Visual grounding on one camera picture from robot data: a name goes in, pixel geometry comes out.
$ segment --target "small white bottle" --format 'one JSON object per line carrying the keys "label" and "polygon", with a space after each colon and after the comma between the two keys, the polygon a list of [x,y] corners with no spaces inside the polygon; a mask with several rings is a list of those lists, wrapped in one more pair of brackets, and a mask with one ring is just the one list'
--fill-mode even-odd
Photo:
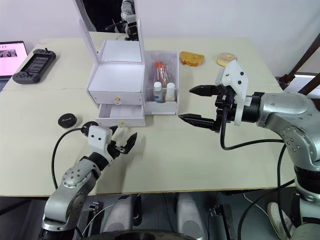
{"label": "small white bottle", "polygon": [[174,102],[176,100],[175,96],[175,84],[169,82],[166,85],[166,94],[165,94],[165,101],[166,102]]}
{"label": "small white bottle", "polygon": [[154,100],[157,103],[162,103],[163,101],[162,84],[159,81],[156,81],[153,84],[153,96],[154,96]]}

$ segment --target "toast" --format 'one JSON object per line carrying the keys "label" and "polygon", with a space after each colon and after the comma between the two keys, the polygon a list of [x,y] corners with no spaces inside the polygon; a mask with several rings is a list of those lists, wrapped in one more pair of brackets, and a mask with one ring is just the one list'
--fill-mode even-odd
{"label": "toast", "polygon": [[187,64],[191,67],[199,66],[205,59],[204,55],[182,51],[180,52],[180,61],[183,65]]}

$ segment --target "shoe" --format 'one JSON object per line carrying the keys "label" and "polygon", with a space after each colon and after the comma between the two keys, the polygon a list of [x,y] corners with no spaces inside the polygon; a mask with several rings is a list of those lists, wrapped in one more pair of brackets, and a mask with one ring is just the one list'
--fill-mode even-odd
{"label": "shoe", "polygon": [[[281,218],[279,214],[278,204],[276,202],[270,202],[267,206],[267,213],[269,216],[269,220],[276,234],[281,240],[289,240],[286,234],[286,231],[281,223]],[[292,236],[296,227],[292,224],[290,218],[282,211],[283,218],[287,229],[289,229],[289,233]]]}

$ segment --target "white table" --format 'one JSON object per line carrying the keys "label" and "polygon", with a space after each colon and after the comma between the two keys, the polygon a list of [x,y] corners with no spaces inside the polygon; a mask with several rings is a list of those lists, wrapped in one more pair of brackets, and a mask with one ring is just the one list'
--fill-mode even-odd
{"label": "white table", "polygon": [[[108,33],[109,39],[119,35]],[[99,34],[94,43],[101,42]],[[216,117],[215,98],[188,92],[197,85],[214,84],[221,66],[217,54],[231,52],[249,77],[247,94],[281,89],[248,39],[146,38],[146,50],[190,51],[205,55],[198,67],[180,65],[179,113]],[[65,132],[58,118],[73,113],[81,123],[95,120],[98,109],[85,93],[93,61],[80,38],[44,39],[35,48],[48,48],[57,61],[38,84],[20,85],[12,79],[0,93],[0,196],[49,196],[54,191],[51,156]],[[119,128],[114,140],[125,144],[137,132],[130,154],[117,158],[97,181],[91,195],[270,188],[277,185],[277,160],[282,144],[261,143],[231,151],[220,147],[220,136],[193,127],[176,115],[147,115],[146,127]],[[226,129],[226,144],[279,138],[254,123]],[[55,158],[58,182],[70,166],[89,155],[87,138],[72,132],[60,143]],[[286,153],[281,178],[295,176]]]}

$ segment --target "laptop screen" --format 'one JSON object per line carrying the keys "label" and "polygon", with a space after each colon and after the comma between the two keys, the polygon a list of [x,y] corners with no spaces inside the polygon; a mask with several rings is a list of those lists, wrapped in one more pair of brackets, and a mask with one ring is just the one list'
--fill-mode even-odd
{"label": "laptop screen", "polygon": [[26,57],[23,41],[0,42],[0,78],[12,76]]}

